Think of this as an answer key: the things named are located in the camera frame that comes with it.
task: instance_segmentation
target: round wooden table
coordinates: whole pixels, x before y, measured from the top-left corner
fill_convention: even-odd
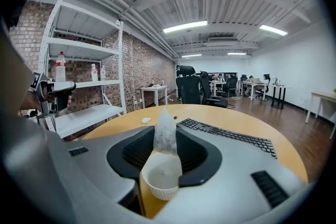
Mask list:
[[[271,139],[277,152],[278,161],[297,174],[305,183],[308,183],[306,169],[299,154],[281,133],[267,123],[250,115],[215,106],[171,104],[137,110],[97,127],[83,139],[114,135],[137,127],[156,125],[161,110],[164,108],[168,109],[171,116],[177,116],[175,123],[190,118],[229,131]],[[148,124],[142,124],[141,121],[143,118],[151,118],[151,120]],[[159,200],[152,195],[142,178],[140,178],[140,189],[146,217],[153,218],[167,202]]]

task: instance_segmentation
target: brick wall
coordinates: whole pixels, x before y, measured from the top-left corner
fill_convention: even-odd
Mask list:
[[[42,40],[44,28],[46,26],[49,15],[53,9],[53,5],[27,2],[23,8],[17,27],[10,30],[10,38],[23,57],[25,64],[32,70],[38,69],[38,56]],[[55,33],[57,38],[66,38],[77,40],[77,37],[69,35],[60,35]],[[118,50],[118,32],[116,31],[111,36],[104,40],[104,47]],[[87,42],[93,45],[100,46],[99,42],[81,39],[81,42]],[[91,64],[90,62],[82,61],[67,61],[66,63],[66,78],[74,82],[90,81],[91,80]],[[106,69],[106,79],[118,79],[118,56],[112,56],[103,61]],[[124,94],[127,106],[127,112],[134,110],[133,97],[139,101],[141,98],[141,87],[148,86],[152,80],[156,83],[164,83],[168,85],[170,92],[175,90],[175,71],[174,62],[162,55],[149,45],[143,43],[137,38],[123,33],[122,47],[122,66],[123,66],[123,82]],[[96,63],[98,76],[100,74],[99,64]],[[51,78],[55,77],[56,63],[49,62],[48,75]],[[121,106],[119,85],[104,86],[104,91],[108,99],[113,105]],[[164,91],[159,93],[159,98],[164,97]],[[153,93],[145,93],[145,105],[154,102]],[[102,104],[101,87],[89,87],[77,89],[72,96],[72,103],[68,110],[62,113],[71,113],[91,106]],[[70,137],[78,137],[87,133],[101,123],[95,124],[88,129],[85,129]]]

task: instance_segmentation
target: fluorescent ceiling light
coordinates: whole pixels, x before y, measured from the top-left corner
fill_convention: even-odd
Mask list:
[[[188,24],[183,24],[183,25],[177,25],[177,26],[169,27],[169,28],[163,29],[163,31],[165,33],[170,33],[172,31],[177,31],[177,30],[192,28],[192,27],[196,27],[196,26],[205,26],[207,24],[208,24],[208,22],[206,20],[203,20],[203,21],[200,21],[200,22],[194,22],[194,23],[188,23]]]
[[[201,54],[183,55],[182,58],[189,58],[194,56],[201,56]]]
[[[246,52],[229,52],[227,55],[246,55]]]
[[[287,34],[287,32],[285,32],[285,31],[281,31],[277,28],[273,28],[273,27],[270,27],[270,26],[267,26],[267,25],[260,26],[260,29],[271,31],[271,32],[277,33],[277,34],[282,35],[282,36],[285,36]]]

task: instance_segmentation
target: air conditioning unit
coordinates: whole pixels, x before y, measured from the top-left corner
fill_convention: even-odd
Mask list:
[[[204,45],[207,47],[231,47],[236,45],[238,38],[235,37],[209,37]]]

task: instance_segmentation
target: chair armrest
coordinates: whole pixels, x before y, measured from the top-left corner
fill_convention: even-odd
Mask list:
[[[212,101],[212,102],[219,102],[220,99],[213,99],[213,98],[207,98],[207,101]]]

